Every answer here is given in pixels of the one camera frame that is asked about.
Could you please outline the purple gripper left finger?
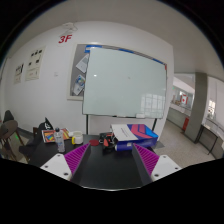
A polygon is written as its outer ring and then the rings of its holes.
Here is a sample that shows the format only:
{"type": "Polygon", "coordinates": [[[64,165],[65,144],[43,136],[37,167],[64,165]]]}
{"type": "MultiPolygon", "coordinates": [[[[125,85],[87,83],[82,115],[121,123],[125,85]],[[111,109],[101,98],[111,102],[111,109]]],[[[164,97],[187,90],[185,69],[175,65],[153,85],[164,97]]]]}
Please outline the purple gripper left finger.
{"type": "Polygon", "coordinates": [[[57,153],[41,168],[51,174],[70,181],[77,173],[84,160],[90,155],[90,144],[82,145],[65,155],[57,153]]]}

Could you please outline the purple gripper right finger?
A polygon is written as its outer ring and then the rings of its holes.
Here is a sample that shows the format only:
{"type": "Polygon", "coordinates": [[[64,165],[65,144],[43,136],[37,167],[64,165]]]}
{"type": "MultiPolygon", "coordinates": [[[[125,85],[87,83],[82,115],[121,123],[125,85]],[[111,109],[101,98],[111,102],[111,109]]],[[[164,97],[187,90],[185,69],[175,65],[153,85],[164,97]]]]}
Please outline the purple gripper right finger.
{"type": "Polygon", "coordinates": [[[159,156],[137,144],[133,145],[132,154],[143,182],[154,182],[181,170],[168,155],[159,156]]]}

